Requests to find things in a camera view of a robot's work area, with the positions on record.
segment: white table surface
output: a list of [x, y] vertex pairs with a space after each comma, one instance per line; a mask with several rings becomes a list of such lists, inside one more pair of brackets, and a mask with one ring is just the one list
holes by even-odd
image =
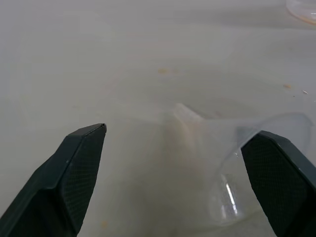
[[[142, 188], [160, 181], [152, 174], [166, 153], [163, 116], [175, 103], [240, 118], [278, 112], [283, 101], [313, 100], [316, 27], [284, 5], [1, 1], [0, 213], [65, 135], [105, 122], [98, 180], [79, 236], [154, 236]], [[249, 233], [268, 236], [259, 224], [264, 218], [253, 218]]]

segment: clear plastic container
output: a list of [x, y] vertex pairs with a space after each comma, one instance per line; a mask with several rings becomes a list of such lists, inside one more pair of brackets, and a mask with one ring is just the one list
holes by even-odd
[[178, 104], [174, 118], [174, 143], [182, 152], [169, 161], [174, 183], [165, 194], [176, 214], [168, 221], [177, 220], [179, 233], [195, 236], [200, 231], [225, 230], [259, 213], [273, 233], [251, 188], [240, 148], [265, 130], [288, 138], [305, 154], [313, 126], [308, 116], [293, 112], [266, 118], [205, 119]]
[[289, 12], [310, 24], [316, 24], [316, 0], [287, 0]]

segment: tabletop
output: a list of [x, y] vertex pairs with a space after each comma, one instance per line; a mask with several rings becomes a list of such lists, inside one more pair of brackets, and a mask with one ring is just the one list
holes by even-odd
[[[315, 29], [285, 0], [1, 1], [0, 213], [63, 137], [104, 122], [79, 236], [177, 236], [152, 200], [166, 115], [176, 103], [231, 119], [316, 100]], [[273, 236], [264, 219], [249, 233]]]

